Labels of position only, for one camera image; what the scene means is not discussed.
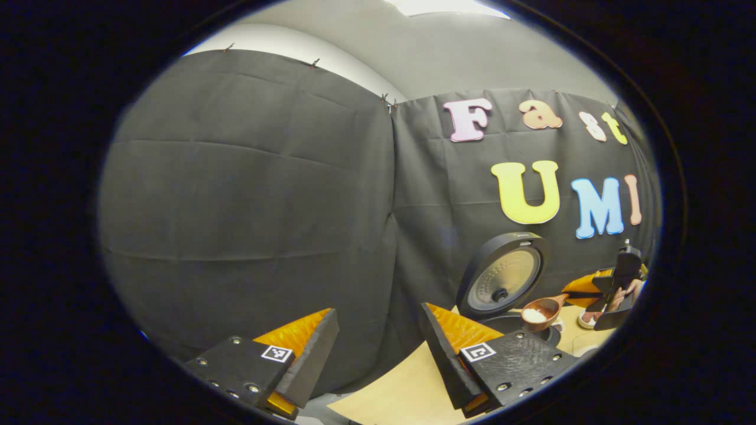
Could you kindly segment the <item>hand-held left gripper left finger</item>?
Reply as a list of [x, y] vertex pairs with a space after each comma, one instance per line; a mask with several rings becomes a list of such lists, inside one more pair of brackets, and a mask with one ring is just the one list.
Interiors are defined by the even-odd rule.
[[257, 337], [227, 337], [182, 368], [241, 406], [295, 420], [339, 330], [337, 310], [326, 308]]

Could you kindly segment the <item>black backdrop cloth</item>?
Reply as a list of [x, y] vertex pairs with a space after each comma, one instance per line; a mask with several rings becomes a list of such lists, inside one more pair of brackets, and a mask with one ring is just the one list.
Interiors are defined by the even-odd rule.
[[324, 308], [340, 331], [314, 395], [357, 387], [423, 342], [484, 242], [550, 256], [529, 298], [647, 259], [662, 200], [621, 104], [536, 89], [408, 100], [256, 51], [190, 54], [128, 108], [106, 154], [98, 238], [148, 341], [186, 362]]

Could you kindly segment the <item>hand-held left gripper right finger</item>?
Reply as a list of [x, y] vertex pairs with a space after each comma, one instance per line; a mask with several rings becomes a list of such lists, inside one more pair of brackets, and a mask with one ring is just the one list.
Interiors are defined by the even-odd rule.
[[419, 309], [423, 335], [452, 406], [465, 418], [510, 408], [578, 362], [532, 332], [503, 334], [430, 303]]

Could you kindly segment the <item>brown wooden spoon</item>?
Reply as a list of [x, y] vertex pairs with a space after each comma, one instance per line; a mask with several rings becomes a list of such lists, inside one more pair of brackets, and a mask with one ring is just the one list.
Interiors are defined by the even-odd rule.
[[[543, 297], [529, 302], [521, 311], [523, 320], [522, 328], [529, 332], [540, 332], [545, 330], [559, 315], [565, 301], [569, 299], [569, 294], [562, 293], [554, 297]], [[543, 321], [535, 321], [526, 317], [526, 311], [535, 310], [545, 317]]]

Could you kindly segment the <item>black rice cooker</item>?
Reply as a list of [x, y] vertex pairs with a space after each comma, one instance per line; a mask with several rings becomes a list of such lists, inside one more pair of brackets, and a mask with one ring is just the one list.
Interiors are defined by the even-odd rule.
[[486, 241], [462, 274], [455, 304], [459, 314], [486, 325], [537, 297], [548, 296], [546, 272], [552, 247], [544, 237], [518, 231]]

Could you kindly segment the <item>large ceiling light panel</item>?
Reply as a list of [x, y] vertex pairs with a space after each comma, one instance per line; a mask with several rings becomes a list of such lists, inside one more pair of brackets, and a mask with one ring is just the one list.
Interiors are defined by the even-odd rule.
[[500, 19], [511, 18], [500, 10], [476, 0], [384, 0], [407, 17], [429, 14], [472, 14]]

